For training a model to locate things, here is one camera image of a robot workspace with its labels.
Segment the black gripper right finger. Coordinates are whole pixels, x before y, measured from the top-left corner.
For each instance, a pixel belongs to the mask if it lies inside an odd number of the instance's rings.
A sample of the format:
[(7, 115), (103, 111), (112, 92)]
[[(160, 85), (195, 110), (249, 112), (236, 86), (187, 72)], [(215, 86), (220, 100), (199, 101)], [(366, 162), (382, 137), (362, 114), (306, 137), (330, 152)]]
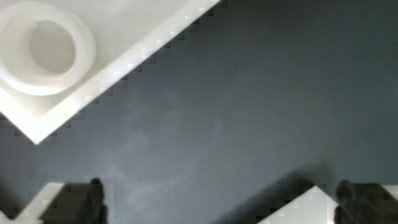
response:
[(398, 199), (380, 184), (343, 180), (336, 199), (334, 224), (398, 224)]

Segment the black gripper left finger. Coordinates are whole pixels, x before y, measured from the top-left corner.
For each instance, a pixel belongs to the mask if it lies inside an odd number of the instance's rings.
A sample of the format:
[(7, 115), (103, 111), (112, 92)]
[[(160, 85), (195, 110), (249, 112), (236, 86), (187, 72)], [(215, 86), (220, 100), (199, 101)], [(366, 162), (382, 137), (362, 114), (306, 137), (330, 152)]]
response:
[(39, 220), (43, 224), (108, 224), (105, 187), (98, 178), (64, 185)]

